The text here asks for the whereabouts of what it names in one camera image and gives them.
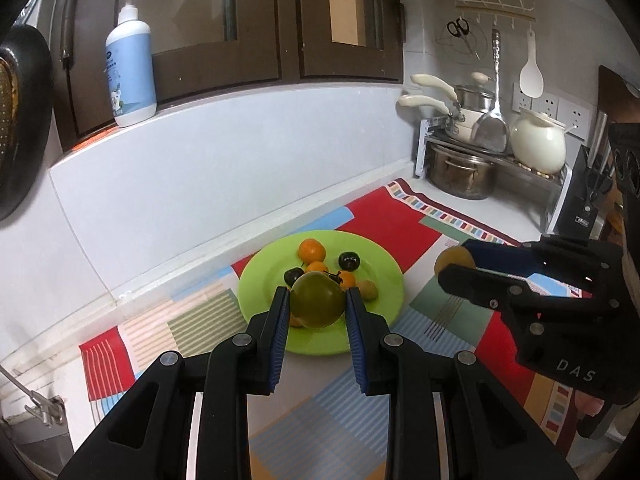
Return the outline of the person hand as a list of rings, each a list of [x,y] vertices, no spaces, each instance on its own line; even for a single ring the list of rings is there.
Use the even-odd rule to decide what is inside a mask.
[[[574,403],[579,415],[577,432],[581,437],[590,438],[602,422],[600,411],[604,407],[604,401],[587,393],[576,391]]]

